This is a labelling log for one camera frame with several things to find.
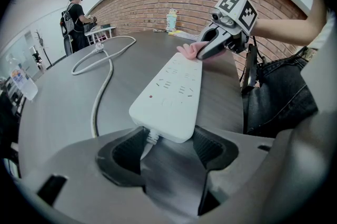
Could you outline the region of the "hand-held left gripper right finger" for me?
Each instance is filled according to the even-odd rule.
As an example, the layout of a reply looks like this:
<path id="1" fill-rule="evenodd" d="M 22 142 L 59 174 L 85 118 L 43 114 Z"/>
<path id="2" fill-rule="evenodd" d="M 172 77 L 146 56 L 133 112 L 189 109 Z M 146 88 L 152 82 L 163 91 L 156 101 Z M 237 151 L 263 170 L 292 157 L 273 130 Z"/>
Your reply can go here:
<path id="1" fill-rule="evenodd" d="M 206 171 L 197 214 L 210 212 L 247 183 L 266 158 L 273 141 L 196 126 L 193 148 Z"/>

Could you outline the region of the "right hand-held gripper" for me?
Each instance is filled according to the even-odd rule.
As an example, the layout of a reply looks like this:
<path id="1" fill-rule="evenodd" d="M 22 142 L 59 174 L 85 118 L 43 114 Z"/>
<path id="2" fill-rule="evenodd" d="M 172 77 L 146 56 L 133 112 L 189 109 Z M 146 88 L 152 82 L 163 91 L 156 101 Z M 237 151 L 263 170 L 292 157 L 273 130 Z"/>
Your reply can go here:
<path id="1" fill-rule="evenodd" d="M 257 10 L 250 0 L 219 0 L 212 11 L 212 21 L 200 33 L 206 44 L 196 58 L 206 60 L 227 48 L 237 54 L 246 50 L 251 30 L 257 20 Z"/>

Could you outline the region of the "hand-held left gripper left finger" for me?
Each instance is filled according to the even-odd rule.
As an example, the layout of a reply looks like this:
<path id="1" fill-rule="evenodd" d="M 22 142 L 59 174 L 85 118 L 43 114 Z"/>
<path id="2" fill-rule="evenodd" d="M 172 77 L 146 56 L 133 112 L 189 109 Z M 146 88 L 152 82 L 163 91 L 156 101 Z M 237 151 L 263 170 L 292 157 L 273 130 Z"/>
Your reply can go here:
<path id="1" fill-rule="evenodd" d="M 194 199 L 168 183 L 147 189 L 143 153 L 148 130 L 120 130 L 71 144 L 26 175 L 23 196 L 52 223 L 187 223 Z"/>

